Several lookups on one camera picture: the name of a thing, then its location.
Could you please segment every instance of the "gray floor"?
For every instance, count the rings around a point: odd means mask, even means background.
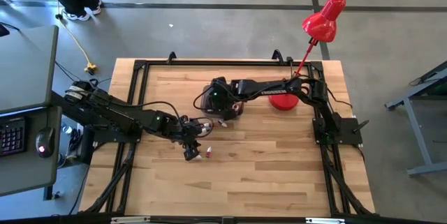
[[[104,0],[116,3],[250,3],[310,5],[311,0]],[[352,6],[445,6],[446,0],[347,0]],[[0,21],[17,27],[56,24],[56,8],[1,6]],[[307,48],[300,28],[305,10],[163,10],[108,8],[88,22],[70,22],[91,60],[97,78],[112,75],[117,57],[269,58],[279,48],[296,59]],[[345,12],[338,34],[328,44],[330,58],[344,67],[354,112],[369,119],[362,129],[367,173],[377,213],[384,216],[447,221],[447,172],[410,179],[406,169],[423,160],[404,110],[388,112],[384,103],[408,89],[408,83],[447,59],[445,13]],[[310,59],[321,59],[316,48]],[[61,29],[57,60],[81,78],[82,53]],[[54,90],[69,87],[56,70]],[[43,190],[0,197],[0,219],[67,214],[78,192],[83,167],[60,170],[56,191],[62,199],[42,202]],[[27,207],[14,207],[20,203]]]

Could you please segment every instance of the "desk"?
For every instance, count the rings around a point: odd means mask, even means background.
[[[50,105],[58,33],[59,28],[52,25],[12,31],[0,38],[0,120],[20,110]],[[56,181],[62,113],[57,106],[20,113],[27,120],[27,150],[0,158],[1,196],[51,186]],[[36,134],[46,126],[56,130],[56,151],[49,158],[39,158]],[[45,199],[51,195],[46,189]]]
[[[117,60],[111,95],[127,99],[134,61]],[[340,61],[323,61],[323,68],[335,97],[349,101]],[[268,81],[290,76],[290,69],[151,66],[145,102],[165,100],[180,114],[199,117],[202,113],[193,108],[192,102],[213,77],[219,76]],[[342,117],[351,116],[348,105],[332,99],[331,103]],[[151,108],[171,111],[164,105]],[[191,162],[184,160],[181,146],[143,133],[135,153],[126,215],[329,216],[321,153],[314,144],[313,116],[313,109],[303,103],[281,112],[269,104],[267,97],[260,97],[245,105],[240,119],[229,121],[227,128],[217,124],[212,134],[199,140],[202,151],[212,147],[210,159]],[[80,210],[90,207],[107,186],[116,150],[117,144],[108,143],[94,153]],[[340,146],[340,154],[347,184],[364,206],[374,211],[360,153],[351,146]],[[341,209],[336,187],[335,194]],[[119,196],[115,195],[115,206]]]

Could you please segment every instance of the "computer mouse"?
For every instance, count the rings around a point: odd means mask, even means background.
[[[54,129],[42,128],[36,136],[36,151],[39,157],[48,158],[54,151]]]

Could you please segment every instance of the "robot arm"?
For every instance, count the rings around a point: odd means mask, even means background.
[[[142,110],[141,106],[126,104],[106,91],[93,87],[89,82],[74,82],[64,98],[77,108],[107,119],[117,133],[130,135],[143,129],[172,143],[182,144],[185,148],[185,160],[191,160],[199,154],[197,147],[200,144],[196,138],[207,132],[211,126],[188,116],[179,117],[159,110]]]
[[[327,84],[314,78],[293,77],[289,80],[269,82],[231,80],[227,84],[224,77],[218,77],[204,88],[200,109],[205,114],[230,120],[243,113],[245,102],[259,96],[279,94],[297,96],[303,103],[320,112],[321,118],[313,120],[318,142],[361,143],[358,130],[364,124],[359,125],[357,119],[344,119],[337,112],[333,112],[328,102]]]

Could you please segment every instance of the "wooden table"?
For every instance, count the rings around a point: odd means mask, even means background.
[[[134,61],[117,60],[111,95],[127,99]],[[349,102],[340,61],[323,61],[323,67],[335,97]],[[152,66],[145,102],[165,100],[181,115],[199,117],[202,113],[192,102],[213,77],[219,76],[228,81],[279,80],[290,76],[290,69]],[[141,78],[135,94],[139,94]],[[352,115],[348,105],[332,99],[331,103],[343,117]],[[150,108],[173,113],[165,105]],[[267,97],[259,97],[245,105],[240,119],[229,121],[227,128],[216,124],[212,134],[199,140],[202,151],[212,147],[211,158],[191,162],[184,160],[181,146],[143,133],[135,153],[126,215],[329,216],[321,153],[314,144],[313,116],[312,107],[304,103],[282,112],[274,109]],[[94,153],[80,210],[91,206],[106,187],[116,150],[117,144],[108,143]],[[364,206],[374,211],[362,156],[351,146],[340,146],[340,154],[347,184]],[[115,207],[121,187],[117,187]],[[341,209],[338,187],[334,191]]]

